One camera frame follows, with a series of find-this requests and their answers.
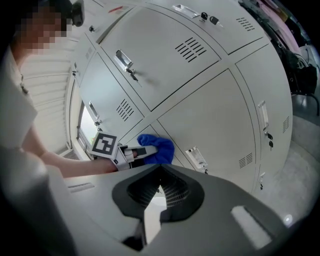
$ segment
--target ventilation slot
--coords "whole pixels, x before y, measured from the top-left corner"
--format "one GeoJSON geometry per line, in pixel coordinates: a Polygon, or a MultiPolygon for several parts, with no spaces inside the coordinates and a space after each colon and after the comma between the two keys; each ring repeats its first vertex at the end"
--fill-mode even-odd
{"type": "Polygon", "coordinates": [[[85,58],[88,60],[89,59],[89,56],[90,54],[92,53],[92,49],[91,47],[89,47],[89,50],[87,51],[87,53],[85,54],[85,58]]]}
{"type": "Polygon", "coordinates": [[[121,104],[116,109],[119,116],[122,118],[122,120],[127,121],[127,119],[133,114],[134,110],[130,106],[130,104],[124,99],[121,104]]]}
{"type": "Polygon", "coordinates": [[[193,61],[195,58],[205,53],[207,50],[193,37],[189,38],[187,41],[179,44],[176,51],[185,58],[188,63],[193,61]]]}
{"type": "Polygon", "coordinates": [[[246,164],[250,164],[252,161],[253,161],[253,156],[252,156],[252,153],[248,154],[246,157],[246,164]]]}
{"type": "Polygon", "coordinates": [[[246,158],[242,158],[239,160],[240,169],[246,166],[246,158]]]}
{"type": "Polygon", "coordinates": [[[283,130],[282,130],[282,133],[284,134],[285,131],[289,128],[289,116],[286,118],[286,120],[284,120],[283,122],[283,130]]]}
{"type": "Polygon", "coordinates": [[[245,28],[246,31],[251,31],[255,29],[254,26],[251,25],[251,23],[247,21],[245,18],[237,18],[236,20],[240,23],[242,27],[245,28]]]}

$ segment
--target metal locker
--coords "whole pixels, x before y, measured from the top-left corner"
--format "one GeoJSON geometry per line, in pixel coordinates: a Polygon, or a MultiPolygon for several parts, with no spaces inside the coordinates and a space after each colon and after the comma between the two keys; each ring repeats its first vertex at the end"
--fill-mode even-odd
{"type": "Polygon", "coordinates": [[[272,152],[266,132],[272,135],[273,146],[284,147],[287,154],[292,130],[292,102],[286,73],[276,50],[271,44],[266,45],[236,66],[250,90],[258,115],[261,159],[272,152]]]}
{"type": "Polygon", "coordinates": [[[89,41],[86,34],[83,34],[80,38],[80,41],[76,45],[71,62],[71,70],[79,86],[81,86],[88,63],[94,55],[95,51],[95,47],[89,41]]]}
{"type": "Polygon", "coordinates": [[[191,20],[205,30],[227,54],[264,36],[258,23],[237,2],[231,0],[150,0],[149,3],[191,20]],[[205,22],[201,21],[200,16],[194,17],[202,12],[209,16],[205,22]],[[212,24],[209,21],[210,16],[216,17],[222,26],[212,24]]]}
{"type": "Polygon", "coordinates": [[[116,24],[101,47],[150,110],[220,60],[186,26],[140,7],[116,24]]]}
{"type": "Polygon", "coordinates": [[[107,2],[90,24],[89,31],[95,42],[100,44],[113,26],[133,7],[130,4],[107,2]]]}
{"type": "MultiPolygon", "coordinates": [[[[157,134],[157,132],[151,127],[151,125],[149,125],[147,128],[145,128],[142,132],[140,132],[137,136],[135,136],[133,139],[131,139],[128,143],[125,143],[129,148],[130,147],[137,147],[139,146],[139,143],[137,141],[139,135],[141,134],[151,134],[154,135],[156,137],[159,137],[159,135],[157,134]]],[[[172,164],[175,166],[181,166],[184,167],[181,162],[177,159],[177,157],[174,155],[173,156],[173,160],[172,160],[172,164]]]]}
{"type": "Polygon", "coordinates": [[[245,99],[229,70],[158,121],[189,160],[186,151],[197,147],[208,163],[210,175],[252,191],[256,167],[254,132],[245,99]]]}
{"type": "Polygon", "coordinates": [[[88,65],[80,94],[93,119],[101,123],[103,131],[120,139],[143,119],[98,53],[88,65]]]}

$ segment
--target gray floor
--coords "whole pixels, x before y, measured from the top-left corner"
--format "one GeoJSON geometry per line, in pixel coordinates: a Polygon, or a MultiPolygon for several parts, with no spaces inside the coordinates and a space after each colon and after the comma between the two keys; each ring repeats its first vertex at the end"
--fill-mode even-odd
{"type": "Polygon", "coordinates": [[[254,196],[272,208],[282,220],[292,223],[313,208],[319,196],[320,127],[298,116],[293,117],[292,138],[284,168],[257,188],[254,196]]]}

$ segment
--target blue cloth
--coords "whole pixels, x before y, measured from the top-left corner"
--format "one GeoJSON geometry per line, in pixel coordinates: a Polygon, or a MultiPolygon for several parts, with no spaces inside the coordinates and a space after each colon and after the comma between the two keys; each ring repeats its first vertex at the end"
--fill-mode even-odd
{"type": "Polygon", "coordinates": [[[146,165],[172,163],[175,147],[170,139],[156,137],[150,134],[141,134],[137,140],[141,146],[155,146],[158,149],[157,153],[144,158],[144,163],[146,165]]]}

